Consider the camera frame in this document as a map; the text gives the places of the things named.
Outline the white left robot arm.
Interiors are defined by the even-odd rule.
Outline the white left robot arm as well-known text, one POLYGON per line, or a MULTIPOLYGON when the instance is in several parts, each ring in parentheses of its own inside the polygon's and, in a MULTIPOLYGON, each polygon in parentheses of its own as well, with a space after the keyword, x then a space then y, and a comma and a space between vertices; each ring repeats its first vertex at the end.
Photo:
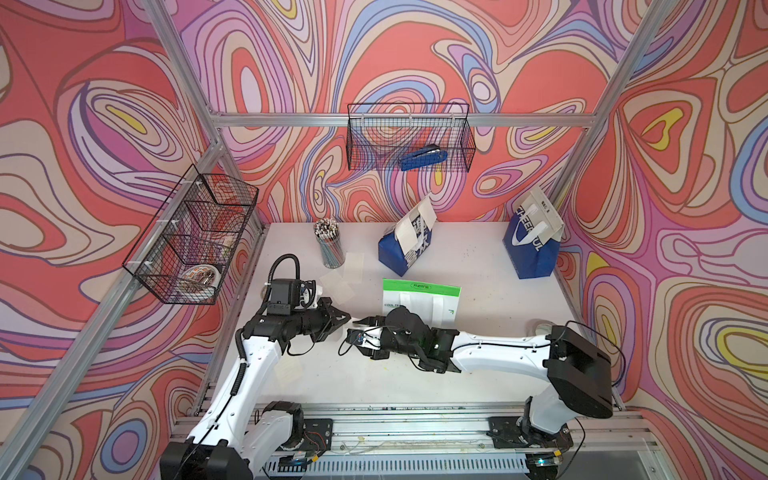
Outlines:
POLYGON ((167 445, 162 479, 252 479, 281 447, 304 439, 300 404, 273 401, 255 419, 260 390, 297 336, 313 344, 351 320, 319 297, 314 281, 271 280, 254 316, 234 335, 237 361, 206 413, 182 442, 167 445))

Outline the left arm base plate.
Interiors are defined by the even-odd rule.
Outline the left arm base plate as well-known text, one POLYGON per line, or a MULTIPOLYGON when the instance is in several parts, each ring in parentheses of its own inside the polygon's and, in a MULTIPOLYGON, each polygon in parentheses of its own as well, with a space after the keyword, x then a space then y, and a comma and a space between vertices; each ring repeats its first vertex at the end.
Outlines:
POLYGON ((276 452, 314 452, 320 454, 332 447, 334 422, 331 418, 310 418, 304 421, 303 434, 295 445, 279 446, 276 452))

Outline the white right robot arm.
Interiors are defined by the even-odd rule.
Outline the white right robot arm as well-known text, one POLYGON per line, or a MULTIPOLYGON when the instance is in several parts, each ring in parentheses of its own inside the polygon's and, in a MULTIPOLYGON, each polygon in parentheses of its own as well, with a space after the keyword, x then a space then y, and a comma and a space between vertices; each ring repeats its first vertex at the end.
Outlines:
POLYGON ((429 326, 400 306, 355 321, 345 342, 371 360, 405 355, 424 372, 489 370, 546 382, 542 392, 526 399, 511 426, 492 429, 489 435, 501 447, 552 448, 570 421, 613 415, 608 354, 567 325, 532 337, 481 336, 429 326))

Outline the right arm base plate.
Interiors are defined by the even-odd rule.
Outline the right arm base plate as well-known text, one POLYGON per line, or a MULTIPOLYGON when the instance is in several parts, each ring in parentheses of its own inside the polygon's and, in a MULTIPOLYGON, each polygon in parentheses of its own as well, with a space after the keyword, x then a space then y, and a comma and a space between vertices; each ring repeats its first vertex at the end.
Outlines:
POLYGON ((545 449, 567 451, 573 446, 570 431, 563 426, 556 434, 540 432, 525 426, 519 416, 492 416, 488 418, 486 435, 495 449, 545 449))

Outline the blue white paper bag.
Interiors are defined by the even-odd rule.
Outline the blue white paper bag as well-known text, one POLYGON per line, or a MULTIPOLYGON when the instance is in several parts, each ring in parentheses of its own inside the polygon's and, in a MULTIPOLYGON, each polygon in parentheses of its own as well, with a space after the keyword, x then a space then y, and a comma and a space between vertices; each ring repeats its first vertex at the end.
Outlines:
POLYGON ((378 242, 378 260, 403 277, 432 243, 437 215, 429 197, 390 227, 378 242))

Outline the green white paper bag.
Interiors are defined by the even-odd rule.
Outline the green white paper bag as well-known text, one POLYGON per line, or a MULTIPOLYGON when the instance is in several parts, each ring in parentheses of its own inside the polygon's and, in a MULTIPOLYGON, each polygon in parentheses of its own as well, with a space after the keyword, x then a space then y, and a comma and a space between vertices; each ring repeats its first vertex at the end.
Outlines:
POLYGON ((404 306, 432 327, 452 328, 456 323, 462 289, 458 286, 403 279, 382 280, 382 314, 404 306))

